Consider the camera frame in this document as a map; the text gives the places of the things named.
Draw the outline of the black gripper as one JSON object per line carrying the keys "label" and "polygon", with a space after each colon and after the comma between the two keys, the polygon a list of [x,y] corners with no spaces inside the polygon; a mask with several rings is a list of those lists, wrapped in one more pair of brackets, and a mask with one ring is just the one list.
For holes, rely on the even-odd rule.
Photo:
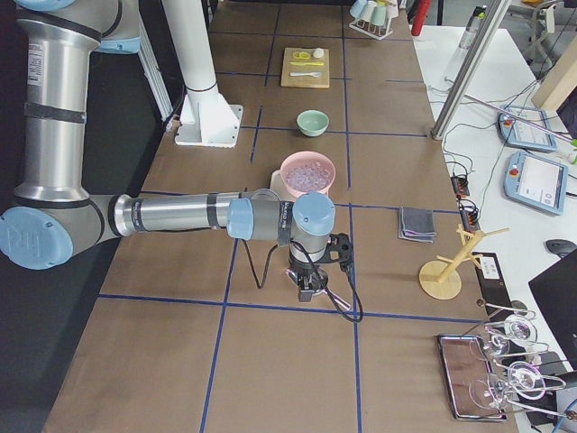
{"label": "black gripper", "polygon": [[328,283],[327,273],[314,263],[301,244],[289,246],[288,276],[298,285],[298,300],[311,301],[323,293],[323,284]]}

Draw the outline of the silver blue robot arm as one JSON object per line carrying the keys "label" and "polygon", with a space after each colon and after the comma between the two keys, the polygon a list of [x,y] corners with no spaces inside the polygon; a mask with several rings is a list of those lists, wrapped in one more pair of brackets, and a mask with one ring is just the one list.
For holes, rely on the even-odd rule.
{"label": "silver blue robot arm", "polygon": [[333,232],[330,198],[309,192],[284,201],[269,189],[157,198],[90,195],[82,186],[89,57],[135,53],[135,1],[21,1],[16,20],[29,41],[24,178],[1,216],[1,250],[13,263],[44,270],[106,240],[145,232],[224,229],[243,241],[289,250],[299,297],[327,292],[321,265],[344,241]]}

